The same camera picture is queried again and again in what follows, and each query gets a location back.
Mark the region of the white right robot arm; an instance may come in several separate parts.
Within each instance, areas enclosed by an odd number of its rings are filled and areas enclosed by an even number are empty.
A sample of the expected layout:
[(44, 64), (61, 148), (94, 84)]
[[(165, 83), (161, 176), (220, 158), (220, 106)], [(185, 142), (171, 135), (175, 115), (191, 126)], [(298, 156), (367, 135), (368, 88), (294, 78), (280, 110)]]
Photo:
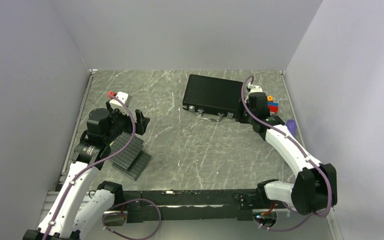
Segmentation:
[(284, 159), (295, 176), (294, 183), (269, 179), (258, 183), (256, 203), (268, 208), (274, 202), (293, 207), (301, 215), (326, 217), (337, 204), (337, 172), (330, 164), (313, 157), (295, 139), (287, 124), (277, 115), (271, 115), (263, 92), (241, 96), (241, 123), (247, 123)]

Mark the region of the black poker chip case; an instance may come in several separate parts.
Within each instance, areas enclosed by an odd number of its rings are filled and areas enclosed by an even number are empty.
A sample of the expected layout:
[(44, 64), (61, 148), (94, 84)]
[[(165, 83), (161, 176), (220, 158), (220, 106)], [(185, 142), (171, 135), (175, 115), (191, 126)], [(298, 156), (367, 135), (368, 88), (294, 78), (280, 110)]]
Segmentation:
[(242, 86), (240, 81), (190, 74), (182, 108), (189, 112), (236, 118)]

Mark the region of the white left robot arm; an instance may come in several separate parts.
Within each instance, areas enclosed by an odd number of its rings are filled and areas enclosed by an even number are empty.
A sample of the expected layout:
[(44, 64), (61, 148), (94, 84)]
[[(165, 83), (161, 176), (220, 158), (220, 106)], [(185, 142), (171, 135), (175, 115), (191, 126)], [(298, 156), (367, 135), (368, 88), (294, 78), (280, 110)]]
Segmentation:
[(58, 196), (36, 229), (27, 230), (25, 240), (83, 240), (91, 227), (107, 209), (117, 210), (124, 203), (121, 184), (104, 181), (92, 199), (81, 204), (86, 193), (111, 153), (110, 144), (122, 134), (130, 134), (126, 149), (134, 135), (146, 132), (150, 118), (135, 110), (136, 120), (118, 108), (97, 108), (89, 113), (86, 130), (75, 147), (72, 164)]

